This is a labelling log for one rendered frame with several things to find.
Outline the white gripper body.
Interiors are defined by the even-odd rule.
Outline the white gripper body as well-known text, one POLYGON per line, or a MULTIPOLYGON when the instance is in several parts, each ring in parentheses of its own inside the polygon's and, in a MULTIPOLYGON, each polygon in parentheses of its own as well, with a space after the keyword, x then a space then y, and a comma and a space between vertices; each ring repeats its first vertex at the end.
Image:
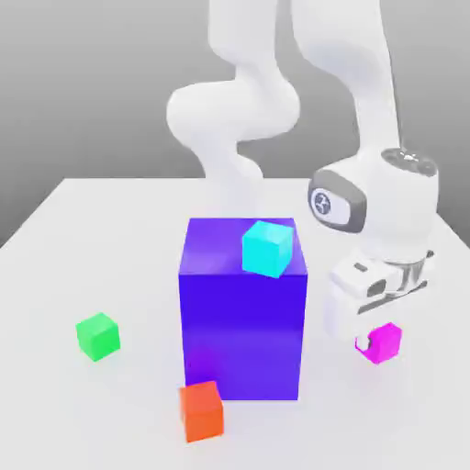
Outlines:
POLYGON ((424 280, 406 293, 358 298, 330 283, 324 304, 325 331, 332 338, 347 341, 389 322, 399 323, 405 315, 404 306, 408 298, 420 297, 420 292, 428 285, 429 281, 424 280))

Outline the small green cube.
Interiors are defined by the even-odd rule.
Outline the small green cube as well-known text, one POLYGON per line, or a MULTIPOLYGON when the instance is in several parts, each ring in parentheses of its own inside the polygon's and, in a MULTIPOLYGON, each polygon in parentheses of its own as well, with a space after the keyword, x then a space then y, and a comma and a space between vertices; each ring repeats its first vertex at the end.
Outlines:
POLYGON ((118 324, 103 312, 78 322, 75 331, 81 351, 93 362, 120 349, 118 324))

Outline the small magenta cube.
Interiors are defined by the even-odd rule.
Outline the small magenta cube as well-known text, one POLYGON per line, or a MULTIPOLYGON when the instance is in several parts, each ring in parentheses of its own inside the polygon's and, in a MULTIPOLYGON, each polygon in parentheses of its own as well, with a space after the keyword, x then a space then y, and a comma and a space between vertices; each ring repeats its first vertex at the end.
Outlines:
POLYGON ((398 355, 401 339, 402 329, 389 322, 367 334, 366 348, 362 348, 356 341, 355 349, 373 364, 381 364, 398 355))

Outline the large blue box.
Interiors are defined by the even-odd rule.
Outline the large blue box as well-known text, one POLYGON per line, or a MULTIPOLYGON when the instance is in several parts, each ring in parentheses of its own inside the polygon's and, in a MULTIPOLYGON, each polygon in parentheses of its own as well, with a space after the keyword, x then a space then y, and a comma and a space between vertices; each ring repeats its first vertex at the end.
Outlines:
POLYGON ((185 382, 224 400, 298 397, 308 287, 301 243, 278 278, 243 271, 253 218, 190 218, 178 280, 185 382))

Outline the small orange cube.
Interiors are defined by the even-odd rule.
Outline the small orange cube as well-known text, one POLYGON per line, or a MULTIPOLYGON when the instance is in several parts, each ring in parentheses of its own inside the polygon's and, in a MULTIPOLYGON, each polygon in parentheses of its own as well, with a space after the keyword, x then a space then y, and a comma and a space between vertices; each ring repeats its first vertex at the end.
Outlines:
POLYGON ((180 410, 187 442, 197 442, 224 433, 224 410, 215 381, 179 389, 180 410))

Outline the small cyan cube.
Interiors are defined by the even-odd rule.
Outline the small cyan cube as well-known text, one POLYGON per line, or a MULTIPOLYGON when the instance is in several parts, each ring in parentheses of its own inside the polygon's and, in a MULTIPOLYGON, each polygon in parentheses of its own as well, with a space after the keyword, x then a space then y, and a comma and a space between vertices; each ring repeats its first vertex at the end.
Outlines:
POLYGON ((241 238, 242 269, 279 278, 291 262, 293 239, 292 227, 257 220, 241 238))

